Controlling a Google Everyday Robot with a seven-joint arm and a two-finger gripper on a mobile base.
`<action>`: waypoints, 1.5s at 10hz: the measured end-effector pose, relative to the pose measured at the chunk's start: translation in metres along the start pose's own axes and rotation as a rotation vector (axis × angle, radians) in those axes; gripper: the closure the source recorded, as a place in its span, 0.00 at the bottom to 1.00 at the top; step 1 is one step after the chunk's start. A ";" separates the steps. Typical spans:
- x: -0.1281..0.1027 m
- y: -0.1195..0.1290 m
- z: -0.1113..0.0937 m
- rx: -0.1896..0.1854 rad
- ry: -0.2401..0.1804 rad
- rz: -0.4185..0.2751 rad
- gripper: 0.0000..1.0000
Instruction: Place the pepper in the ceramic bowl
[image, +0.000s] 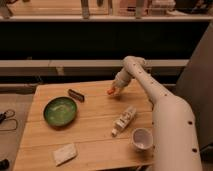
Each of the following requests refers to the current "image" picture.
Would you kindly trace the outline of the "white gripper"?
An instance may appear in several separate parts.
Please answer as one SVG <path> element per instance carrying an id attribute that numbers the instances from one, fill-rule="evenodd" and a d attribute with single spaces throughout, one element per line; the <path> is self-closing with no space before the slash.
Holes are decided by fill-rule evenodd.
<path id="1" fill-rule="evenodd" d="M 129 75 L 126 71 L 121 70 L 117 73 L 114 81 L 113 88 L 115 93 L 120 93 L 129 84 Z"/>

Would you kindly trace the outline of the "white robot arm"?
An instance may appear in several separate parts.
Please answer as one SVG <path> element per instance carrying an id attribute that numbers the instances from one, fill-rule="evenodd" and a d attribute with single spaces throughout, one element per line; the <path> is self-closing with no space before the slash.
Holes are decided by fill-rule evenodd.
<path id="1" fill-rule="evenodd" d="M 148 74 L 145 65 L 142 57 L 125 57 L 112 87 L 118 94 L 135 78 L 153 103 L 152 171 L 202 171 L 196 119 L 190 104 Z"/>

